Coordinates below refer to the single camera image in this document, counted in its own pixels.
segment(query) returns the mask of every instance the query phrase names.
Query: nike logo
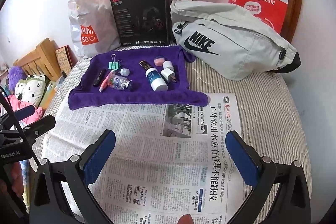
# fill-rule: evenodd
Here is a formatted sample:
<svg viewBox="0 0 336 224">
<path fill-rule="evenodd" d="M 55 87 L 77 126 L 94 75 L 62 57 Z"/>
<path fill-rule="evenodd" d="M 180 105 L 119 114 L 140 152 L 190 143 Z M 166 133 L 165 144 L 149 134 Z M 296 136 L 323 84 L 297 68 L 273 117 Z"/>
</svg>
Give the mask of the nike logo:
<svg viewBox="0 0 336 224">
<path fill-rule="evenodd" d="M 217 53 L 209 51 L 209 48 L 214 43 L 215 42 L 213 40 L 207 38 L 205 35 L 202 35 L 199 32 L 194 32 L 194 34 L 192 36 L 188 37 L 184 41 L 184 46 L 191 51 L 206 52 L 206 53 L 209 53 L 209 54 L 219 55 Z"/>
</svg>

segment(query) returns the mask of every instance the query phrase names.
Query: mattress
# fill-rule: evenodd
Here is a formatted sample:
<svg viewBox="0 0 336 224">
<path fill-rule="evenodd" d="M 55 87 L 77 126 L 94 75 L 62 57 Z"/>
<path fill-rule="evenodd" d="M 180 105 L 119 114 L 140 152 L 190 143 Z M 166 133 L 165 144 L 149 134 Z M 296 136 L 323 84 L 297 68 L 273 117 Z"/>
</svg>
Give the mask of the mattress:
<svg viewBox="0 0 336 224">
<path fill-rule="evenodd" d="M 90 59 L 82 59 L 75 65 L 55 94 L 46 115 L 56 115 L 67 92 L 79 84 L 89 64 Z M 223 78 L 199 59 L 187 64 L 187 72 L 192 90 L 205 93 L 234 93 L 238 101 L 244 141 L 253 146 L 259 155 L 267 155 L 274 162 L 290 164 L 294 160 L 300 161 L 311 194 L 311 169 L 305 134 L 299 113 L 281 75 L 256 72 L 241 81 L 231 81 Z M 39 160 L 42 144 L 43 138 L 40 137 L 33 146 Z M 33 160 L 30 160 L 30 163 L 36 171 L 36 163 Z M 245 197 L 251 189 L 250 186 L 245 187 Z M 257 218 L 257 223 L 267 215 L 276 190 L 275 185 Z"/>
</svg>

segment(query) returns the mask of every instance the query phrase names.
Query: headphone box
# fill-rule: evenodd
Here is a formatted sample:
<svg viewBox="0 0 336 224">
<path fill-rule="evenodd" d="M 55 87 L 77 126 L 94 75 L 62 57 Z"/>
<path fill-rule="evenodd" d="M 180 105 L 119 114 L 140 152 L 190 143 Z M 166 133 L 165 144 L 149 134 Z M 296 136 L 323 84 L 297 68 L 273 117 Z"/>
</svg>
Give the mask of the headphone box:
<svg viewBox="0 0 336 224">
<path fill-rule="evenodd" d="M 122 46 L 170 43 L 169 0 L 111 0 Z"/>
</svg>

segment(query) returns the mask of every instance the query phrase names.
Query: nike swoosh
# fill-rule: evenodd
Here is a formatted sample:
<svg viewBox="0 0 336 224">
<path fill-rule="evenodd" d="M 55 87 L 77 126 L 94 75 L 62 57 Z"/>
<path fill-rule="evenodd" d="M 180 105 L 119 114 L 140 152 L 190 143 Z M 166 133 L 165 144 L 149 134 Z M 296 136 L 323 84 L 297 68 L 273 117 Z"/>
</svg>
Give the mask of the nike swoosh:
<svg viewBox="0 0 336 224">
<path fill-rule="evenodd" d="M 219 55 L 219 54 L 217 54 L 217 53 L 214 53 L 214 52 L 209 51 L 208 49 L 207 49 L 207 50 L 204 50 L 204 49 L 202 49 L 202 48 L 199 48 L 199 47 L 195 47 L 195 46 L 193 46 L 193 45 L 190 45 L 190 43 L 189 43 L 189 38 L 190 38 L 190 37 L 188 37 L 188 38 L 184 41 L 184 45 L 185 45 L 185 47 L 186 47 L 187 49 L 189 49 L 189 50 L 191 50 L 191 51 L 196 51 L 196 52 L 205 52 L 205 53 L 210 53 L 210 54 Z"/>
</svg>

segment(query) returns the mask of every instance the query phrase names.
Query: pink pen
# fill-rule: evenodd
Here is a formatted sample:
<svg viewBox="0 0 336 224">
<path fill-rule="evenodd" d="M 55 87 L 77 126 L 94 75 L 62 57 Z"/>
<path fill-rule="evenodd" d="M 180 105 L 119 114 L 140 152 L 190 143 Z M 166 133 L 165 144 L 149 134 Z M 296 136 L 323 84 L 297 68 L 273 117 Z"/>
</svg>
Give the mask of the pink pen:
<svg viewBox="0 0 336 224">
<path fill-rule="evenodd" d="M 115 70 L 111 70 L 110 73 L 106 76 L 106 78 L 104 79 L 103 83 L 101 83 L 101 86 L 99 88 L 99 92 L 102 92 L 106 87 L 107 87 L 107 81 L 109 80 L 110 75 L 115 74 L 116 71 Z"/>
</svg>

